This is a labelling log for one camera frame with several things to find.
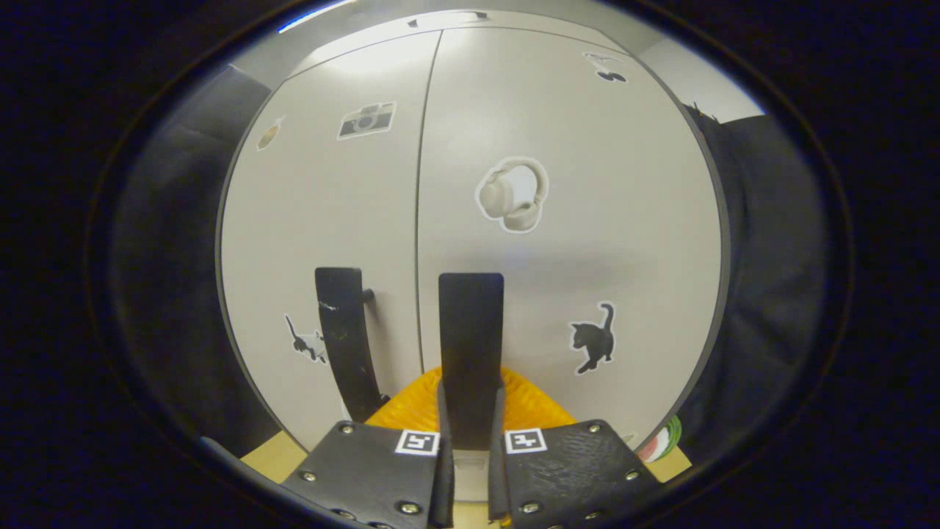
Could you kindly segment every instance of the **sticker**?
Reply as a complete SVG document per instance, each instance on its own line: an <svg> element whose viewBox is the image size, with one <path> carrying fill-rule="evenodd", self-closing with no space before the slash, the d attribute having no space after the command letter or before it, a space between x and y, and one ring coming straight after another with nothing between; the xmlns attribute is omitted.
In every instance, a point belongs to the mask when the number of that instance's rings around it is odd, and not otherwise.
<svg viewBox="0 0 940 529"><path fill-rule="evenodd" d="M487 171L474 192L483 216L513 234L535 230L547 198L548 172L528 156L504 158Z"/></svg>
<svg viewBox="0 0 940 529"><path fill-rule="evenodd" d="M287 320L290 336L293 337L294 350L304 356L309 356L314 362L326 363L326 347L323 345L323 335L320 330L314 329L313 334L297 334L294 332L290 317L284 314L284 319Z"/></svg>
<svg viewBox="0 0 940 529"><path fill-rule="evenodd" d="M527 430L506 430L506 453L528 454L530 452L545 452L548 446L541 434L541 428Z"/></svg>
<svg viewBox="0 0 940 529"><path fill-rule="evenodd" d="M395 102L375 103L343 116L337 139L368 136L386 132L392 128Z"/></svg>
<svg viewBox="0 0 940 529"><path fill-rule="evenodd" d="M437 456L437 449L440 444L441 434L437 432L403 430L399 438L399 445L395 448L395 453L434 457Z"/></svg>
<svg viewBox="0 0 940 529"><path fill-rule="evenodd" d="M610 301L601 301L597 308L607 316L602 323L589 321L570 322L572 327L572 351L582 351L585 362L575 371L576 375L583 375L598 368L599 362L610 363L614 361L616 341L614 340L614 304Z"/></svg>
<svg viewBox="0 0 940 529"><path fill-rule="evenodd" d="M679 416L673 415L663 429L659 430L656 437L643 448L636 452L636 456L644 463L652 463L669 455L672 449L679 444L679 438L682 437L682 423Z"/></svg>
<svg viewBox="0 0 940 529"><path fill-rule="evenodd" d="M286 116L281 116L274 120L274 125L271 125L270 129L264 131L264 134L261 135L261 139L258 140L259 151L264 151L274 140L274 137L277 136L277 133L281 131L281 121L283 121L284 118L286 118Z"/></svg>
<svg viewBox="0 0 940 529"><path fill-rule="evenodd" d="M626 77L617 72L612 72L609 68L610 66L616 65L618 62L622 63L622 60L613 56L606 56L593 52L584 52L582 55L584 55L585 59L587 59L587 62L591 63L591 65L594 67L597 76L602 78L604 81L611 83L618 81L621 83L627 82Z"/></svg>

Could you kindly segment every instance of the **black metal plate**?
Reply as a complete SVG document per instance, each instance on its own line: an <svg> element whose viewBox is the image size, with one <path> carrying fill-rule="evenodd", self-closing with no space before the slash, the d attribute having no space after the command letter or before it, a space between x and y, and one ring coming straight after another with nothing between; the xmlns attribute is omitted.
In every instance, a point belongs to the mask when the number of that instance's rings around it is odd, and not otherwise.
<svg viewBox="0 0 940 529"><path fill-rule="evenodd" d="M489 450L496 390L502 386L503 275L441 274L438 290L441 383L453 446Z"/></svg>
<svg viewBox="0 0 940 529"><path fill-rule="evenodd" d="M362 270L321 267L314 275L330 368L350 417L363 423L384 402L368 348Z"/></svg>
<svg viewBox="0 0 940 529"><path fill-rule="evenodd" d="M592 425L600 429L591 432ZM547 450L505 455L514 529L606 525L659 486L604 421L547 428L541 434ZM628 480L630 472L638 476ZM538 508L526 509L528 504Z"/></svg>
<svg viewBox="0 0 940 529"><path fill-rule="evenodd" d="M343 433L344 426L352 427ZM362 523L393 529L426 529L437 457L397 454L402 430L341 421L282 484L334 512L351 513ZM304 472L315 481L306 481ZM414 515L401 502L419 505Z"/></svg>

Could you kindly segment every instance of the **camera sticker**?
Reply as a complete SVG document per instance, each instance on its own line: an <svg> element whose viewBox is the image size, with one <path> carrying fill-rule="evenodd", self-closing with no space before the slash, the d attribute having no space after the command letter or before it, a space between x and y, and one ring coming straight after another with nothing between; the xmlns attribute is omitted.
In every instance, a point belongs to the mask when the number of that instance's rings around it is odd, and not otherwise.
<svg viewBox="0 0 940 529"><path fill-rule="evenodd" d="M597 73L597 76L602 78L604 81L607 81L609 83L628 82L626 77L624 77L623 75L617 72L612 72L610 70L611 66L616 66L617 63L622 63L623 62L622 60L616 57L606 56L604 54L597 54L593 52L584 52L582 55L585 57L585 59L587 59L587 62L591 63L591 66L594 67L594 69L596 70L595 73Z"/></svg>
<svg viewBox="0 0 940 529"><path fill-rule="evenodd" d="M343 116L337 140L386 132L394 115L395 102L367 104Z"/></svg>

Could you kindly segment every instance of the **watermelon sticker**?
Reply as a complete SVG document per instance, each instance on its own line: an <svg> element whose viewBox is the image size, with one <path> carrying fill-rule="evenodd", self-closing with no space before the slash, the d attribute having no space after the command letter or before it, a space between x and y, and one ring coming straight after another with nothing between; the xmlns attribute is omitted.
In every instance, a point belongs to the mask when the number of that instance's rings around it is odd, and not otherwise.
<svg viewBox="0 0 940 529"><path fill-rule="evenodd" d="M682 423L678 416L673 416L666 423L666 426L652 438L643 448L640 448L636 456L644 463L652 463L655 460L667 456L673 448L679 444L679 437L682 436Z"/></svg>

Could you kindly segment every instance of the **white wall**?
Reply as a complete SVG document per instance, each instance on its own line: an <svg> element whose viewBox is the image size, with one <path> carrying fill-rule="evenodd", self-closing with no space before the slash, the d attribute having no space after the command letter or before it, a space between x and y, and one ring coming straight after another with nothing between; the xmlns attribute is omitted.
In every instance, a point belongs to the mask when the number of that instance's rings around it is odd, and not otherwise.
<svg viewBox="0 0 940 529"><path fill-rule="evenodd" d="M710 62L672 39L662 39L638 55L685 104L697 104L719 122L761 116L763 110Z"/></svg>

